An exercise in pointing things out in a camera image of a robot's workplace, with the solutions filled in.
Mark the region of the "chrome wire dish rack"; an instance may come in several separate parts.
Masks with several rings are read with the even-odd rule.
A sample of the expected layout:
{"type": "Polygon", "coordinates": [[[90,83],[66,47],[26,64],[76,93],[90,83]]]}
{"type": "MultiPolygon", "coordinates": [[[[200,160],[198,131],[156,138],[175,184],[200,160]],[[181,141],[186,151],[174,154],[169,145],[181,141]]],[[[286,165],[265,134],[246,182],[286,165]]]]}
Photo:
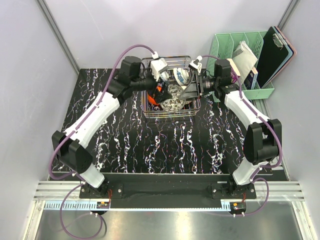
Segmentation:
{"type": "MultiPolygon", "coordinates": [[[[169,80],[167,85],[178,85],[174,77],[174,68],[188,69],[191,62],[189,55],[174,55],[163,57],[168,65],[169,80]]],[[[146,91],[141,92],[141,108],[146,118],[178,118],[195,116],[201,108],[201,101],[199,98],[193,99],[190,104],[184,105],[183,108],[177,112],[164,111],[160,105],[153,105],[148,101],[146,91]]]]}

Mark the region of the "orange glossy bowl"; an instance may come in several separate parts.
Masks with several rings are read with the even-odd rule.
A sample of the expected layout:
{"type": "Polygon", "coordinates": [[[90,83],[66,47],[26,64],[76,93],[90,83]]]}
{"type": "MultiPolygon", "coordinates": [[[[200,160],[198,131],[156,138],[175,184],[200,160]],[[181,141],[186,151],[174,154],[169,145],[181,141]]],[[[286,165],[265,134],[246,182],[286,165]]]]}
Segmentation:
{"type": "MultiPolygon", "coordinates": [[[[156,89],[157,89],[158,91],[161,91],[161,90],[162,90],[162,88],[161,88],[160,86],[158,86],[156,89]]],[[[152,105],[155,105],[155,106],[159,105],[158,103],[156,103],[155,99],[152,98],[149,94],[147,94],[147,99],[148,99],[148,101],[149,101],[152,105]]]]}

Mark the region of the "grey leaf patterned bowl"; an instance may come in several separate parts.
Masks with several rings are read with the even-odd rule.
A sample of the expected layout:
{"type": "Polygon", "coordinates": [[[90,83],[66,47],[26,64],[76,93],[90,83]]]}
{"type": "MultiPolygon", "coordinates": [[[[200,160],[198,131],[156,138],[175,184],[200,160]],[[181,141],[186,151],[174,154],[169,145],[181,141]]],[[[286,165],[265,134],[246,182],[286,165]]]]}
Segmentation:
{"type": "Polygon", "coordinates": [[[172,98],[160,103],[161,108],[169,113],[175,113],[180,111],[186,104],[185,99],[179,99],[179,96],[183,92],[182,87],[179,85],[171,84],[168,86],[168,92],[171,94],[172,98]]]}

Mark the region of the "blue white patterned bowl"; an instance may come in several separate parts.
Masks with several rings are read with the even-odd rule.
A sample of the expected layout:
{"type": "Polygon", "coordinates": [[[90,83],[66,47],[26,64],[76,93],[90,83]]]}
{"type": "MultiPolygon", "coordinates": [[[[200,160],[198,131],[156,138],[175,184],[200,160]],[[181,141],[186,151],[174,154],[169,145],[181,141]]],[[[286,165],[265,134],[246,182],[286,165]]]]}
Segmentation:
{"type": "Polygon", "coordinates": [[[174,68],[173,75],[180,86],[187,86],[190,83],[190,71],[187,68],[174,68]]]}

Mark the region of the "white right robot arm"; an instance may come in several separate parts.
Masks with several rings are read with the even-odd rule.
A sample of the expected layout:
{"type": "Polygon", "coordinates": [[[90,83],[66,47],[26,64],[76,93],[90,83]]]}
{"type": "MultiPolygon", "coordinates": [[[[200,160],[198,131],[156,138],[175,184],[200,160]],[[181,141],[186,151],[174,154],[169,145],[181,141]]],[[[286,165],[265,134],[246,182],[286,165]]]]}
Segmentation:
{"type": "Polygon", "coordinates": [[[244,158],[223,190],[232,198],[240,198],[251,188],[259,171],[277,167],[277,163],[271,164],[274,159],[282,160],[282,124],[258,111],[243,94],[239,75],[230,58],[216,58],[212,76],[201,73],[202,59],[198,56],[188,68],[174,69],[174,79],[183,86],[179,98],[191,100],[213,92],[246,128],[244,158]]]}

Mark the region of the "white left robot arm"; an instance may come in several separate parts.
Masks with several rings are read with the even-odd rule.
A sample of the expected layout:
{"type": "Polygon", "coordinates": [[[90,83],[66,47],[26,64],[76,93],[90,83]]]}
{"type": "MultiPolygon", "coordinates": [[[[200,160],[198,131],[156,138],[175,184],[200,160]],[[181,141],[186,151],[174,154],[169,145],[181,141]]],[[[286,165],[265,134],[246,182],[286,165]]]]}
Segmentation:
{"type": "Polygon", "coordinates": [[[91,106],[69,128],[63,132],[56,131],[51,137],[53,157],[89,184],[90,192],[97,198],[108,193],[108,186],[87,151],[93,135],[135,91],[147,91],[158,102],[171,97],[163,86],[169,77],[166,60],[154,58],[145,69],[141,66],[140,58],[126,56],[120,68],[111,72],[107,90],[99,92],[91,106]]]}

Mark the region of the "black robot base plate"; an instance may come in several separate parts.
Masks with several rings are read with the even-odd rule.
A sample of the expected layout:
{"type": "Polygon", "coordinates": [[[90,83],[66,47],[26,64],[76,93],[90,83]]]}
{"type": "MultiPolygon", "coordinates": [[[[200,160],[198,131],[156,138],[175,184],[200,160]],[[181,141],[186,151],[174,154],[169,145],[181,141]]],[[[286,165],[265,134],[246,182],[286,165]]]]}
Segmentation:
{"type": "Polygon", "coordinates": [[[227,174],[105,173],[99,188],[81,187],[81,199],[111,198],[113,210],[228,211],[229,202],[255,200],[253,184],[236,187],[227,174]]]}

